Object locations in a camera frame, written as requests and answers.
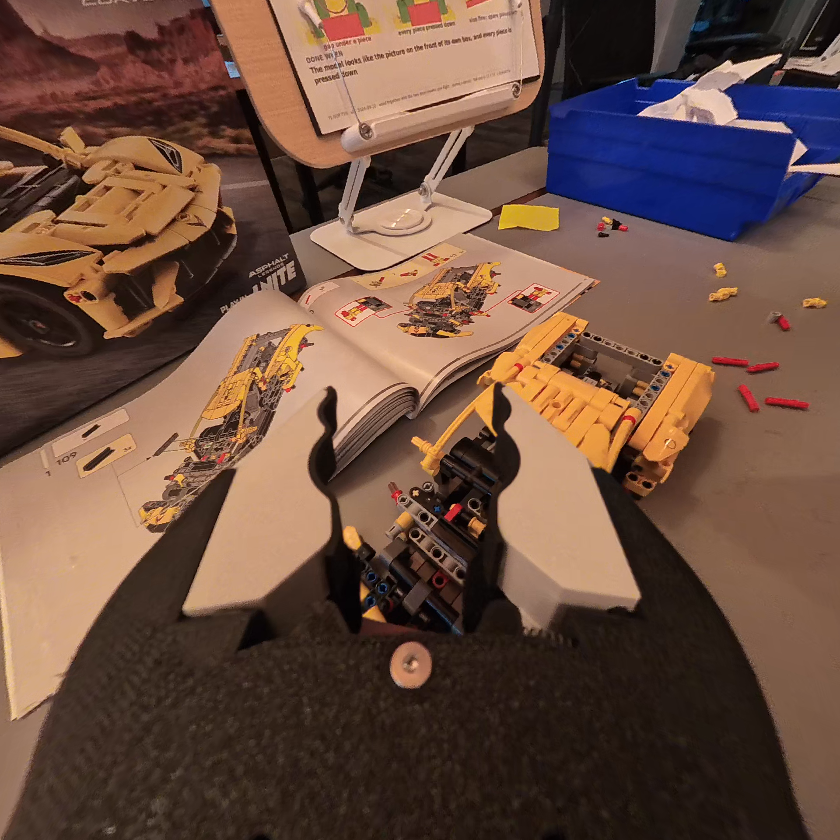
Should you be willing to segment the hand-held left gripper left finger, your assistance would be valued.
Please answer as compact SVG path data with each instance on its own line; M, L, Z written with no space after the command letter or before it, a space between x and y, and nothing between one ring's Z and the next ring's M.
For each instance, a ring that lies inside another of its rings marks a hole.
M336 467L337 394L326 387L238 463L185 599L188 616L258 608L290 631L309 607L331 601L361 630L360 570L343 542Z

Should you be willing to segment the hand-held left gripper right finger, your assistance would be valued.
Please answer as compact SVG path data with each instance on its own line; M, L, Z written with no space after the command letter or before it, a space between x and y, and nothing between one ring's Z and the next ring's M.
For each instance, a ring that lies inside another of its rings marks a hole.
M468 565L465 631L499 592L539 629L573 606L634 610L641 593L587 458L506 386L476 407L497 436L500 485Z

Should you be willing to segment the yellow brick toy car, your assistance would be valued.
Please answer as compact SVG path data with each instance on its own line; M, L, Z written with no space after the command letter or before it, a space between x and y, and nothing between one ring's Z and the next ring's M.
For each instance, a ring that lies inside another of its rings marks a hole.
M345 539L362 564L363 617L461 634L469 567L487 546L491 506L502 489L494 387L551 427L591 466L635 498L667 480L711 400L715 372L671 353L639 353L588 330L567 314L530 330L479 378L478 394L437 440L413 437L430 480L389 491L399 513L380 552L351 528Z

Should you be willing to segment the open instruction booklet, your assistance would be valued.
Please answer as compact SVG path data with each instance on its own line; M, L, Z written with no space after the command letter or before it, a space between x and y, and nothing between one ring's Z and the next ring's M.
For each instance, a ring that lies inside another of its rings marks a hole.
M58 689L100 610L213 479L316 392L337 401L337 469L450 382L520 340L589 277L462 234L300 302L236 302L166 379L2 468L10 716Z

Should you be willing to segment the yellow paper note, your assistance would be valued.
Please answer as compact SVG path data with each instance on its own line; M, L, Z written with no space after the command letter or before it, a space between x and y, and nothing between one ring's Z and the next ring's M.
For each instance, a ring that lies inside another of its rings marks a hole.
M514 228L552 232L560 228L560 211L555 206L506 204L500 211L498 229Z

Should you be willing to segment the instruction sheet on stand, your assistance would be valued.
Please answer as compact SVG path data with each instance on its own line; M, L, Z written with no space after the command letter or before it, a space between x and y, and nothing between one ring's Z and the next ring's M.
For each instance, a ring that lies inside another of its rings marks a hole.
M339 217L311 233L314 243L360 270L382 270L490 220L489 211L436 191L477 124L519 112L535 99L543 77L543 36L539 2L529 5L539 59L536 78L319 134L269 1L212 2L241 79L273 141L288 157L314 169L350 164ZM446 135L443 149L414 192L356 210L372 156L441 134Z

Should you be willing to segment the toy car set box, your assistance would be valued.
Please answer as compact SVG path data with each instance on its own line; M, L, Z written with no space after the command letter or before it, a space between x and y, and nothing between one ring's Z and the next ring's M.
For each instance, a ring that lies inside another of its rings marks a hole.
M209 2L1 2L2 455L305 285Z

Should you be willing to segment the blue plastic bin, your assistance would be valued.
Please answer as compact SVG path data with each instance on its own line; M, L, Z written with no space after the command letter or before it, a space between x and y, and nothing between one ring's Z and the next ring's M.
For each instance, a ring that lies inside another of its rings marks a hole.
M738 116L792 134L640 117L690 88L635 79L552 106L547 190L555 195L732 241L810 191L821 174L788 172L795 142L804 165L838 161L839 92L738 84Z

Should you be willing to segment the crumpled white paper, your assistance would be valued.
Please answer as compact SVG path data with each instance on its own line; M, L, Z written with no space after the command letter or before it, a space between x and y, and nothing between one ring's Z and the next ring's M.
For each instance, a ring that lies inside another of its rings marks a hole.
M782 54L776 54L738 64L728 59L675 97L648 106L638 116L793 135L792 129L784 122L741 119L725 92L780 58Z

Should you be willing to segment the printed instruction sheet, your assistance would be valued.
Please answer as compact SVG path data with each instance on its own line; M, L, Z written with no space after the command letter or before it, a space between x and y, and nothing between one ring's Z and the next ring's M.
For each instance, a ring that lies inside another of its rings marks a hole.
M529 81L529 2L271 1L319 134Z

